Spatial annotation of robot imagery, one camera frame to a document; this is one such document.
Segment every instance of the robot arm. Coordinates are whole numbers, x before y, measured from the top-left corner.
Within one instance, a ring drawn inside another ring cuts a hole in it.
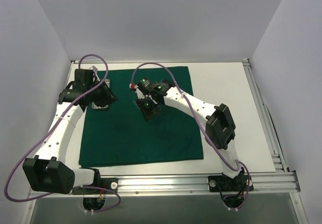
[[[215,106],[203,102],[183,91],[181,94],[177,87],[167,80],[152,83],[148,78],[144,78],[135,88],[138,95],[136,105],[142,111],[145,120],[151,119],[159,112],[159,104],[177,108],[194,117],[186,99],[182,96],[185,94],[212,143],[223,158],[238,169],[236,163],[238,157],[234,146],[235,124],[227,106],[224,104]],[[234,171],[223,160],[221,162],[224,175],[233,179],[239,174],[239,170]]]
[[[99,83],[97,69],[76,69],[72,89],[64,89],[58,99],[51,127],[57,122],[70,102]],[[34,191],[68,194],[73,187],[95,184],[99,186],[100,174],[96,169],[74,169],[65,165],[65,156],[71,135],[86,106],[94,103],[105,107],[117,101],[106,84],[100,85],[81,98],[62,118],[60,124],[43,142],[34,157],[26,158],[23,170]]]

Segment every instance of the white wall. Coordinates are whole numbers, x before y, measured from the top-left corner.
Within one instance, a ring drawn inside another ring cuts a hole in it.
[[[0,188],[14,164],[48,130],[70,62],[37,0],[0,0]],[[10,194],[26,198],[19,168]],[[0,223],[19,223],[24,203],[0,192]]]
[[[310,223],[322,218],[322,0],[283,0],[252,58]]]
[[[281,0],[39,0],[70,59],[250,58]]]

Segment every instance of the purple cable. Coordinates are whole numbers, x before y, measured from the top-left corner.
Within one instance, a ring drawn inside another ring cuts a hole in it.
[[[106,207],[106,208],[100,209],[100,210],[94,210],[94,212],[101,212],[101,211],[109,210],[109,209],[111,209],[111,208],[113,208],[113,207],[115,207],[115,206],[118,206],[118,205],[121,203],[121,196],[119,196],[119,194],[118,194],[118,193],[116,193],[116,192],[114,192],[114,191],[112,191],[112,190],[108,190],[108,189],[101,188],[101,187],[94,187],[94,186],[83,186],[83,187],[81,187],[81,188],[83,188],[83,189],[94,189],[94,190],[104,190],[104,191],[106,191],[106,192],[110,192],[111,194],[116,195],[116,196],[117,196],[117,198],[119,198],[119,201],[118,201],[117,203],[115,203],[115,204],[113,204],[113,205],[110,205],[110,206],[108,206],[108,207]]]
[[[107,66],[107,63],[106,61],[100,57],[99,55],[96,55],[96,54],[87,54],[85,56],[83,56],[80,60],[79,60],[79,64],[78,64],[78,67],[80,68],[81,66],[81,63],[82,61],[86,58],[86,57],[89,57],[89,56],[93,56],[93,57],[97,57],[99,58],[104,64],[105,64],[105,67],[106,67],[106,72],[105,72],[105,75],[103,77],[103,79],[96,85],[94,86],[93,88],[91,88],[90,90],[88,90],[87,92],[84,92],[83,94],[81,94],[79,97],[77,97],[74,101],[72,101],[70,103],[70,105],[66,108],[66,110],[62,113],[62,115],[60,116],[60,118],[56,121],[56,123],[52,126],[52,128],[48,131],[48,133],[41,139],[39,140],[35,145],[33,145],[31,147],[31,149],[29,149],[22,157],[20,160],[18,160],[18,162],[16,163],[16,165],[13,167],[13,169],[11,170],[7,180],[6,180],[6,183],[5,183],[5,188],[4,188],[4,194],[5,194],[5,197],[10,200],[10,201],[13,201],[13,202],[26,202],[26,201],[30,201],[30,200],[35,200],[35,199],[39,199],[41,197],[44,197],[44,196],[47,196],[47,195],[50,195],[52,193],[45,193],[45,194],[41,194],[41,195],[38,195],[38,196],[35,196],[35,197],[32,197],[32,198],[26,198],[26,199],[14,199],[12,197],[9,196],[8,194],[8,186],[9,186],[9,183],[10,183],[10,180],[12,179],[12,176],[14,175],[15,171],[17,170],[17,168],[19,167],[19,165],[24,161],[24,159],[36,148],[38,147],[46,138],[48,138],[52,133],[53,131],[56,129],[56,127],[59,125],[59,123],[61,122],[62,118],[66,115],[66,113],[71,109],[71,107],[76,103],[78,102],[82,97],[84,97],[85,95],[87,95],[88,93],[94,91],[97,87],[99,87],[103,82],[104,80],[106,79],[107,77],[107,74],[108,74],[108,66]]]
[[[181,89],[180,89],[180,87],[179,87],[179,85],[178,85],[178,83],[177,83],[177,81],[176,81],[176,79],[175,79],[175,77],[174,77],[174,75],[172,74],[172,72],[168,69],[168,68],[166,68],[164,65],[162,65],[162,64],[159,64],[159,63],[154,63],[154,62],[147,62],[147,63],[143,63],[143,64],[140,64],[135,70],[134,70],[134,72],[133,72],[133,74],[132,74],[132,78],[131,78],[131,85],[134,85],[134,76],[135,76],[135,74],[136,74],[136,72],[137,72],[137,70],[141,67],[141,66],[144,66],[144,65],[146,65],[146,64],[155,64],[155,65],[158,65],[158,66],[160,66],[160,67],[162,67],[162,68],[164,68],[168,73],[169,73],[169,75],[171,76],[171,78],[172,78],[172,81],[175,83],[175,85],[176,85],[176,87],[177,87],[177,89],[178,89],[178,91],[179,91],[179,93],[186,99],[186,101],[187,101],[187,103],[188,103],[188,106],[189,106],[189,108],[190,108],[190,111],[191,111],[191,113],[192,113],[192,115],[193,115],[193,117],[195,118],[195,120],[196,120],[196,123],[197,123],[197,125],[198,125],[198,127],[200,128],[200,130],[201,130],[201,132],[202,132],[202,134],[205,136],[205,138],[206,138],[206,141],[207,141],[207,143],[210,145],[210,146],[212,146],[212,148],[215,150],[215,152],[218,154],[218,156],[220,157],[220,159],[231,169],[231,170],[233,170],[233,171],[238,171],[239,169],[240,169],[240,166],[239,166],[239,162],[238,162],[238,160],[236,160],[236,165],[237,165],[237,168],[235,168],[235,167],[233,167],[230,163],[228,163],[227,162],[227,160],[222,156],[222,154],[219,152],[219,150],[216,148],[216,146],[212,143],[212,141],[211,141],[211,139],[210,139],[210,137],[207,135],[207,133],[206,133],[206,131],[204,130],[204,128],[202,127],[202,124],[201,124],[201,122],[199,121],[199,119],[198,119],[198,117],[197,117],[197,115],[196,115],[196,113],[195,113],[195,111],[193,110],[193,108],[192,108],[192,105],[191,105],[191,103],[190,103],[190,101],[189,101],[189,99],[187,98],[187,96],[185,96],[184,94],[182,94],[182,91],[181,91]]]
[[[242,206],[245,204],[246,199],[247,199],[247,197],[248,197],[248,193],[249,193],[249,191],[250,191],[250,185],[251,185],[251,176],[250,176],[250,173],[249,173],[249,171],[248,171],[248,169],[247,169],[246,165],[245,165],[243,162],[241,162],[241,161],[239,161],[239,163],[240,163],[240,164],[245,168],[245,170],[246,170],[246,172],[247,172],[247,174],[248,174],[248,183],[247,183],[247,189],[246,189],[246,194],[245,194],[244,200],[242,201],[242,203],[241,203],[238,207],[236,207],[236,209],[240,209],[240,208],[242,208]],[[226,198],[231,197],[231,196],[235,196],[235,195],[226,195],[223,199],[225,200]]]

